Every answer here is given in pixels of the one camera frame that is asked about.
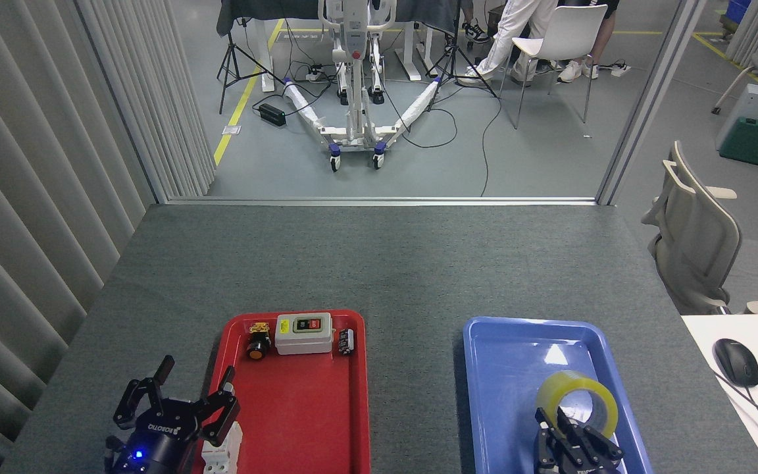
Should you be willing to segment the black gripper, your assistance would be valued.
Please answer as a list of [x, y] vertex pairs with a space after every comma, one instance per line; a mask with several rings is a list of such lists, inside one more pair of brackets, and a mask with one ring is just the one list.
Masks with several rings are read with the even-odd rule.
[[237, 396], [228, 390], [234, 381], [234, 367], [226, 368], [216, 390], [198, 401], [197, 417], [192, 407], [163, 407], [161, 387], [174, 364], [174, 358], [166, 355], [153, 376], [126, 385], [114, 412], [116, 425], [134, 425], [145, 395], [151, 408], [136, 418], [126, 443], [109, 438], [109, 472], [178, 473], [198, 434], [211, 445], [222, 445], [228, 437], [241, 410]]
[[535, 461], [538, 473], [607, 473], [607, 461], [622, 461], [623, 451], [589, 424], [580, 425], [556, 408], [553, 422], [536, 408]]

